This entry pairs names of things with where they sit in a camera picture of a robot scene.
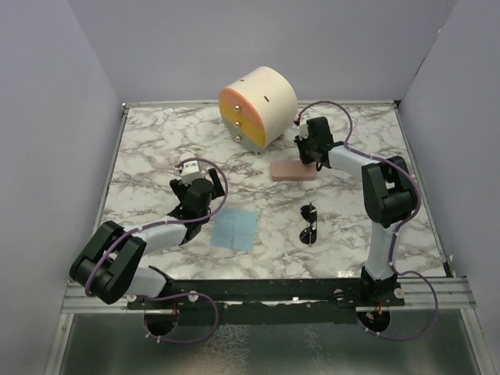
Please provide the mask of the light blue cleaning cloth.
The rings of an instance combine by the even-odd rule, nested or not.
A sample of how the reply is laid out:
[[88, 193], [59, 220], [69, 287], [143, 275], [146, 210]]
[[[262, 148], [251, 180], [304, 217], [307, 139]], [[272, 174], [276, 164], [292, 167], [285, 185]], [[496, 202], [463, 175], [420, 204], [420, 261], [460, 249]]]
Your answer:
[[250, 252], [255, 240], [258, 214], [253, 211], [222, 208], [212, 229], [211, 246]]

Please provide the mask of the pink glasses case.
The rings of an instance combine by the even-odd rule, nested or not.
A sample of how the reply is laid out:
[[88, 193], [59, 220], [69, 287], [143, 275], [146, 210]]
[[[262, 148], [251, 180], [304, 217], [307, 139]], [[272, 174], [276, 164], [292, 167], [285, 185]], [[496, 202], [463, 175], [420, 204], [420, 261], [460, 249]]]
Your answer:
[[270, 164], [273, 181], [315, 180], [317, 171], [314, 164], [303, 164], [300, 160], [278, 160]]

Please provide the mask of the round cream drawer cabinet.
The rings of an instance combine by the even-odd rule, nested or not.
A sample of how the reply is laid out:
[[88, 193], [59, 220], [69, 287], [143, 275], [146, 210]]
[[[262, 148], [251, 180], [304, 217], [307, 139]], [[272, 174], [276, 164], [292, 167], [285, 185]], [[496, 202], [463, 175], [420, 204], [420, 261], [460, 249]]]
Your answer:
[[293, 87], [268, 66], [260, 66], [223, 88], [218, 103], [234, 141], [256, 153], [290, 128], [298, 113]]

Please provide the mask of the black sunglasses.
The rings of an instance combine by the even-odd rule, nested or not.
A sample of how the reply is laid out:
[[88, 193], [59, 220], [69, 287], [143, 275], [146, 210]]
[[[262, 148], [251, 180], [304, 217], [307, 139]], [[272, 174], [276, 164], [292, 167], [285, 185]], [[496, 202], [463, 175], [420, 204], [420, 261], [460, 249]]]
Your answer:
[[302, 218], [308, 223], [299, 235], [299, 240], [305, 245], [311, 246], [317, 240], [317, 209], [310, 202], [300, 208]]

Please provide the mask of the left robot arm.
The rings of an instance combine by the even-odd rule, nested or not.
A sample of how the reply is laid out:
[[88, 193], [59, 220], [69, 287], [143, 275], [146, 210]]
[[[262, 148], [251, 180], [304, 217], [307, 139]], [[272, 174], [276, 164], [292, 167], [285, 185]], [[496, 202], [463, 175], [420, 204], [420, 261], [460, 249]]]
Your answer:
[[179, 203], [162, 219], [129, 227], [108, 220], [98, 227], [69, 271], [70, 279], [86, 295], [107, 305], [132, 295], [146, 298], [158, 309], [170, 304], [172, 279], [154, 266], [143, 268], [139, 263], [149, 253], [192, 241], [225, 204], [226, 176], [212, 165], [205, 177], [200, 162], [178, 166], [181, 177], [171, 180], [170, 187]]

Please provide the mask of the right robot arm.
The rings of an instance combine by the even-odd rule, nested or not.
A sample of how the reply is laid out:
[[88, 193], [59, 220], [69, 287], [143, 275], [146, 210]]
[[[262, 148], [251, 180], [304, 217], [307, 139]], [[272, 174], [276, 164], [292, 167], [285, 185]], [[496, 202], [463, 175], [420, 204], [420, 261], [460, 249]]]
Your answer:
[[396, 288], [394, 255], [401, 227], [420, 209], [421, 197], [405, 160], [384, 159], [335, 141], [326, 117], [307, 120], [295, 137], [302, 163], [349, 174], [362, 184], [363, 204], [372, 222], [369, 255], [362, 268], [359, 297], [377, 305]]

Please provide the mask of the aluminium front rail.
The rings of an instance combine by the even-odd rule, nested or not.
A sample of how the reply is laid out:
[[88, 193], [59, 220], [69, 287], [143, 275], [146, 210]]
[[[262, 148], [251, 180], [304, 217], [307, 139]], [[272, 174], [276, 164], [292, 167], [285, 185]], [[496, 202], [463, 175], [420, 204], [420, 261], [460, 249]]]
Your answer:
[[[401, 281], [404, 292], [404, 305], [382, 305], [386, 311], [432, 310], [439, 309], [474, 309], [477, 307], [469, 281], [463, 278], [431, 277], [432, 288], [419, 278], [404, 278]], [[84, 295], [84, 289], [74, 282], [67, 284], [60, 310], [62, 314], [110, 314], [110, 313], [161, 313], [160, 309], [146, 309], [141, 302], [137, 307], [129, 298], [121, 298], [112, 305], [106, 305], [96, 298]]]

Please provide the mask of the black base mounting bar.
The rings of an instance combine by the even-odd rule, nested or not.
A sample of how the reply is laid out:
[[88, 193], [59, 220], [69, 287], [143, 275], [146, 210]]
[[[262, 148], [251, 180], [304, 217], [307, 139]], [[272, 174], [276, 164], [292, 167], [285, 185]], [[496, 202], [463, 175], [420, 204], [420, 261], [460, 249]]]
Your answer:
[[404, 304], [396, 277], [169, 280], [161, 300], [139, 297], [128, 309], [184, 326], [346, 323], [356, 309]]

